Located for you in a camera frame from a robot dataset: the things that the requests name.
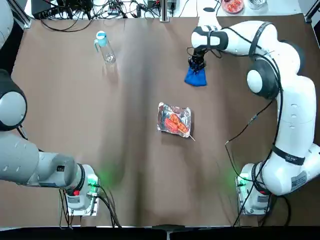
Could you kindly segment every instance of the blue towel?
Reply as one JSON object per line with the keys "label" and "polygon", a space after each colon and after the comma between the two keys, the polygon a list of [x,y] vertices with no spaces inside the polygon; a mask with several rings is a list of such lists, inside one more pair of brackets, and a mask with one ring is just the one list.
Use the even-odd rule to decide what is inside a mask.
{"label": "blue towel", "polygon": [[194,72],[191,67],[188,69],[188,73],[185,76],[184,82],[195,87],[206,86],[206,73],[205,69],[202,68],[198,72]]}

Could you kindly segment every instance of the table surface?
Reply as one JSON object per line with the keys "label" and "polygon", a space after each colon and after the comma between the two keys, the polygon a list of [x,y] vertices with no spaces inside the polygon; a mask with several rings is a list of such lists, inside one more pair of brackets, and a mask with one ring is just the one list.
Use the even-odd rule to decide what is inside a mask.
{"label": "table surface", "polygon": [[[130,12],[135,9],[135,4],[129,3],[130,0],[123,0],[125,7],[123,7],[124,12]],[[94,4],[97,5],[94,7],[95,12],[98,12],[100,10],[101,5],[104,3],[107,3],[108,0],[93,0]],[[147,0],[137,0],[138,3],[146,3]],[[173,16],[178,17],[181,15],[181,17],[198,17],[203,14],[203,8],[205,7],[211,7],[214,8],[217,5],[217,2],[215,0],[177,0],[176,1],[176,10],[174,11]],[[292,15],[292,14],[298,14],[301,13],[300,5],[298,0],[267,0],[267,6],[263,7],[259,10],[253,10],[248,5],[248,0],[244,0],[244,10],[241,11],[238,14],[228,14],[224,12],[221,8],[218,11],[218,16],[278,16],[278,15]],[[25,6],[25,12],[32,17],[31,14],[31,0],[27,1],[27,4]],[[146,17],[153,17],[151,13],[147,12]]]}
{"label": "table surface", "polygon": [[[279,39],[291,40],[305,51],[302,73],[313,79],[320,96],[319,48],[302,14],[218,20],[221,26],[273,22]],[[79,25],[87,23],[82,20]],[[224,54],[217,59],[208,53],[208,85],[184,83],[186,48],[197,23],[189,17],[166,24],[152,18],[96,20],[83,31],[61,33],[33,21],[24,32],[12,78],[28,100],[24,126],[29,140],[44,151],[71,155],[93,166],[103,186],[111,187],[124,226],[228,226],[237,216],[235,174],[224,144],[268,102],[247,86],[246,72],[252,64],[248,58]],[[64,28],[70,22],[52,25]],[[99,30],[108,33],[116,55],[117,72],[112,76],[93,47]],[[159,102],[191,108],[196,142],[157,131]],[[266,157],[275,129],[272,104],[230,146],[239,170]],[[318,144],[319,131],[316,127]],[[288,196],[292,225],[320,224],[319,184],[317,178]],[[0,226],[58,225],[56,189],[1,182],[0,191],[5,196],[0,198]],[[285,222],[285,205],[278,202],[267,224]],[[257,218],[244,223],[257,224]],[[110,225],[106,208],[101,204],[98,217],[85,217],[82,224]]]}

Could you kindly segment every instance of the white sticker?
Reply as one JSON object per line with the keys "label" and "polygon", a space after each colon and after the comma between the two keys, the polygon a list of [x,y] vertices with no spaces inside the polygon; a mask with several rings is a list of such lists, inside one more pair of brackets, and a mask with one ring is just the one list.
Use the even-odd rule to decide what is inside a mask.
{"label": "white sticker", "polygon": [[294,191],[307,182],[307,173],[302,171],[298,176],[293,176],[291,178],[291,191]]}

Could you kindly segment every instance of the plastic bottle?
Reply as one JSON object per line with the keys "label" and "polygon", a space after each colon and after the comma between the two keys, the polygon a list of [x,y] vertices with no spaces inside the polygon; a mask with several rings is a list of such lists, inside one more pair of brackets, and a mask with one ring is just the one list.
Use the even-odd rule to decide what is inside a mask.
{"label": "plastic bottle", "polygon": [[107,38],[107,34],[104,31],[98,31],[96,33],[96,39],[94,40],[94,46],[97,52],[100,52],[107,65],[112,65],[116,62],[116,57],[110,42]]}

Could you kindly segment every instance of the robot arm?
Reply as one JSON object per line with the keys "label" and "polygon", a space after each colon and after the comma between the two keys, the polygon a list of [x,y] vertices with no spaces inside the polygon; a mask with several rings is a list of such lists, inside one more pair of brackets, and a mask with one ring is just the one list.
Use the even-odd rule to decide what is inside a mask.
{"label": "robot arm", "polygon": [[304,60],[302,51],[293,44],[278,41],[273,24],[245,21],[221,28],[211,12],[207,9],[204,17],[199,18],[191,35],[194,53],[188,61],[195,72],[206,65],[204,55],[210,50],[250,57],[254,62],[247,72],[248,86],[258,96],[276,98],[278,117],[281,95],[277,76],[280,76],[283,107],[271,156],[262,171],[262,162],[257,159],[258,163],[245,165],[240,174],[251,180],[240,191],[243,202],[260,171],[257,180],[263,184],[255,184],[244,209],[247,214],[265,214],[271,193],[280,196],[293,192],[320,173],[320,147],[313,143],[315,85],[309,78],[298,75]]}
{"label": "robot arm", "polygon": [[73,157],[42,152],[27,139],[9,132],[18,128],[27,113],[23,91],[0,70],[0,180],[29,187],[63,188],[69,208],[85,211],[98,194],[99,180],[89,165]]}

